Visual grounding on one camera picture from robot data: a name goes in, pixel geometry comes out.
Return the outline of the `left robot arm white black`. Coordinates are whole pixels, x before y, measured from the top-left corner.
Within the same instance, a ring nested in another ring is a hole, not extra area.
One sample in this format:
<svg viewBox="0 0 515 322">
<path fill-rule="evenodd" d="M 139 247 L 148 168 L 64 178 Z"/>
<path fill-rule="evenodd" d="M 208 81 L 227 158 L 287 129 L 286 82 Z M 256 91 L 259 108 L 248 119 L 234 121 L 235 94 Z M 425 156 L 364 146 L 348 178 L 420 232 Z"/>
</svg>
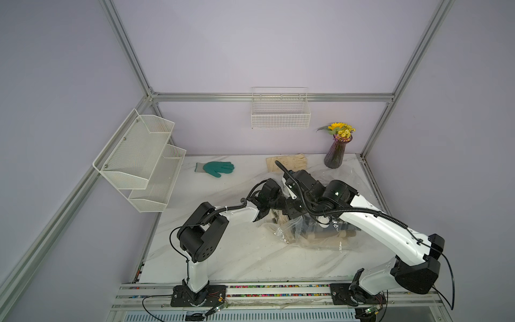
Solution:
<svg viewBox="0 0 515 322">
<path fill-rule="evenodd" d="M 217 209 L 209 202 L 201 203 L 182 226 L 173 230 L 179 241 L 175 250 L 185 257 L 187 264 L 184 286 L 194 294 L 207 288 L 207 259 L 216 250 L 231 219 L 264 219 L 282 197 L 280 185 L 269 178 L 255 185 L 238 205 Z"/>
</svg>

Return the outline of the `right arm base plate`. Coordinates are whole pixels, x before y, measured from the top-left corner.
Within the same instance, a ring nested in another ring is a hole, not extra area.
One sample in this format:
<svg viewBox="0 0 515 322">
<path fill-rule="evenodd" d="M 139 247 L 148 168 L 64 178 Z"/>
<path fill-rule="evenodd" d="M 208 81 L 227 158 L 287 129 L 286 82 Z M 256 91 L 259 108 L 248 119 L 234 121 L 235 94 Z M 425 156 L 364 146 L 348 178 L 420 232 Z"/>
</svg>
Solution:
<svg viewBox="0 0 515 322">
<path fill-rule="evenodd" d="M 332 283 L 329 288 L 334 305 L 358 307 L 359 305 L 386 304 L 385 296 L 381 294 L 370 295 L 359 287 L 353 287 L 351 283 Z"/>
</svg>

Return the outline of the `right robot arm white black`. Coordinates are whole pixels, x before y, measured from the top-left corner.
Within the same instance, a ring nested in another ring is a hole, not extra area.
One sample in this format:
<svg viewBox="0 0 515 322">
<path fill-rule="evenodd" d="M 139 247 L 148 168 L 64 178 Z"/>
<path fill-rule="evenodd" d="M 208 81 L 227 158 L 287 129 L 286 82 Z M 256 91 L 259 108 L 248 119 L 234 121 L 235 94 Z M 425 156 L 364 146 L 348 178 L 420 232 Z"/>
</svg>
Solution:
<svg viewBox="0 0 515 322">
<path fill-rule="evenodd" d="M 433 288 L 439 277 L 439 259 L 445 245 L 441 236 L 426 236 L 410 229 L 343 181 L 333 180 L 322 185 L 305 170 L 293 172 L 281 162 L 275 164 L 284 173 L 283 183 L 290 196 L 300 201 L 305 213 L 351 224 L 394 252 L 390 261 L 356 272 L 349 286 L 354 301 L 364 301 L 394 288 L 420 295 Z"/>
</svg>

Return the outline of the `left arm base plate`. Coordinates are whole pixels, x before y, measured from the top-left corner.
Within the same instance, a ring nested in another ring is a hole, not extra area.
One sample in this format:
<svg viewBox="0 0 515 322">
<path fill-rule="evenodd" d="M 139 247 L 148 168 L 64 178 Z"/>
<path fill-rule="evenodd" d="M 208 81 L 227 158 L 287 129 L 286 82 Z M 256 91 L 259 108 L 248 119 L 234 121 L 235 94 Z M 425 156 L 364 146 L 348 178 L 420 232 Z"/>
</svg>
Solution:
<svg viewBox="0 0 515 322">
<path fill-rule="evenodd" d="M 186 284 L 178 285 L 173 288 L 170 306 L 213 307 L 225 299 L 226 293 L 227 287 L 225 285 L 208 284 L 199 292 L 193 292 Z"/>
</svg>

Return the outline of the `clear plastic vacuum bag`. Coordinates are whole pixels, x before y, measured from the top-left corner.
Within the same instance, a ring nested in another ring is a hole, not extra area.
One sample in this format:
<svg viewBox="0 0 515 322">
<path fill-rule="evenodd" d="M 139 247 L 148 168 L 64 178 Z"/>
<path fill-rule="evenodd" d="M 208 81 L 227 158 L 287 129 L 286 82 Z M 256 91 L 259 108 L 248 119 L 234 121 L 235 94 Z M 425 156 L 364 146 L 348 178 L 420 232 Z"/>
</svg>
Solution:
<svg viewBox="0 0 515 322">
<path fill-rule="evenodd" d="M 285 198 L 289 197 L 288 190 L 287 190 L 287 188 L 284 187 L 284 184 L 283 184 L 283 178 L 282 178 L 282 183 L 279 183 L 276 179 L 274 179 L 274 180 L 280 185 Z M 322 224 L 331 223 L 334 219 L 340 219 L 340 220 L 350 224 L 346 220 L 341 219 L 339 217 L 339 215 L 335 213 L 335 211 L 342 210 L 342 209 L 349 209 L 351 207 L 351 202 L 354 201 L 354 199 L 359 196 L 358 191 L 355 188 L 353 188 L 351 185 L 347 184 L 346 182 L 343 182 L 343 181 L 340 181 L 340 180 L 337 180 L 337 179 L 334 179 L 331 177 L 329 179 L 325 179 L 324 181 L 320 181 L 320 182 L 326 187 L 325 192 L 323 193 L 323 196 L 322 196 L 321 202 L 320 202 L 320 205 L 323 207 L 323 211 L 325 214 L 322 217 L 313 217 L 311 215 L 307 215 L 307 216 L 310 216 L 315 220 L 320 220 L 320 222 Z M 258 221 L 262 227 L 265 223 L 265 218 L 266 217 L 264 217 L 264 219 L 261 219 Z M 350 224 L 350 225 L 354 226 L 354 228 L 357 228 L 359 231 L 361 231 L 361 229 L 359 229 L 355 225 L 353 225 L 353 224 Z"/>
</svg>

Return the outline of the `black white houndstooth scarf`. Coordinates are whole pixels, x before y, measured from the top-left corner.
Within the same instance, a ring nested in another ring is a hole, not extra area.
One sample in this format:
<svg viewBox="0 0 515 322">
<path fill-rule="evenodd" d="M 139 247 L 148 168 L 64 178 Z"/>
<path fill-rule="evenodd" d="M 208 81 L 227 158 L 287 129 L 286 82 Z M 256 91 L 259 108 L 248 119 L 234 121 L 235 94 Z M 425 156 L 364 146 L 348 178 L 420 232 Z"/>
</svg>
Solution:
<svg viewBox="0 0 515 322">
<path fill-rule="evenodd" d="M 325 240 L 333 237 L 345 238 L 348 236 L 345 226 L 339 221 L 322 224 L 310 216 L 302 215 L 290 220 L 294 237 L 302 237 L 308 241 Z"/>
</svg>

